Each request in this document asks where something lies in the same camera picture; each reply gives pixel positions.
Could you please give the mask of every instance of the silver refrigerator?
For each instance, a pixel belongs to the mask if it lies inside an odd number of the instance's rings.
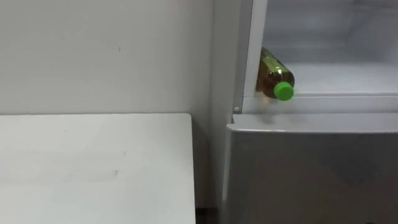
[[[219,223],[398,223],[398,1],[215,0]],[[262,47],[295,76],[256,91]]]

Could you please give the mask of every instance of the white countertop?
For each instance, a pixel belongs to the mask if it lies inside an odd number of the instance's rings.
[[[0,223],[194,224],[190,116],[0,116]]]

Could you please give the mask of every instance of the refrigerator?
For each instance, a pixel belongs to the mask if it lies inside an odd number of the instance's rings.
[[[398,223],[398,1],[215,0],[219,223]],[[256,92],[261,48],[294,97]]]

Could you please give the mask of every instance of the white table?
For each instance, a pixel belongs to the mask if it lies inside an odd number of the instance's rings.
[[[190,116],[0,116],[0,223],[194,224]]]

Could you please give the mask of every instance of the white wall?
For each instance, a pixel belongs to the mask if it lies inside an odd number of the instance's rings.
[[[0,1],[0,113],[189,112],[203,204],[212,0]]]

